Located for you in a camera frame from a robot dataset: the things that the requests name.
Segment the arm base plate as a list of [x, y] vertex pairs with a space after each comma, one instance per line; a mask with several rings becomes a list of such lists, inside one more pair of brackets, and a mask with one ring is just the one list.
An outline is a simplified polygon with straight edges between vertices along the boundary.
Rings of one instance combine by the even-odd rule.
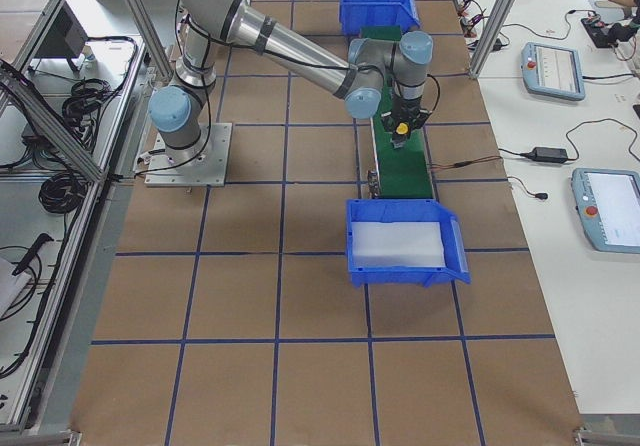
[[165, 146], [159, 133], [154, 147], [163, 152], [150, 159], [150, 173], [145, 174], [148, 187], [223, 187], [231, 144], [231, 123], [199, 123], [201, 137], [188, 149], [174, 150]]

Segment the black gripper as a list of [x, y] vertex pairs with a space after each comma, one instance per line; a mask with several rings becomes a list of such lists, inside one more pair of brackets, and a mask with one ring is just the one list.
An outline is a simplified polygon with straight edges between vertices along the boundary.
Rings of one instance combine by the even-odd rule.
[[393, 96], [391, 110], [381, 114], [381, 121], [384, 130], [389, 133], [393, 133], [399, 123], [407, 123], [407, 136], [411, 137], [414, 131], [424, 126], [429, 117], [430, 111], [421, 106], [421, 98], [406, 99]]

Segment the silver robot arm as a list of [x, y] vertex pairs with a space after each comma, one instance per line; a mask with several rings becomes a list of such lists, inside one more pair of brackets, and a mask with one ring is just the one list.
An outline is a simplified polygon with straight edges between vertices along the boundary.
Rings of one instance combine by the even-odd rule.
[[199, 167], [209, 153], [211, 126], [201, 127], [201, 110], [209, 108], [216, 82], [215, 49], [219, 45], [249, 49], [309, 80], [342, 100], [354, 119], [378, 111], [383, 88], [393, 89], [392, 107], [383, 124], [396, 144], [422, 128], [431, 112], [422, 105], [432, 60], [433, 40], [416, 30], [400, 39], [357, 38], [347, 59], [254, 9], [249, 0], [182, 0], [189, 28], [171, 83], [149, 102], [153, 125], [164, 142], [167, 169], [181, 174]]

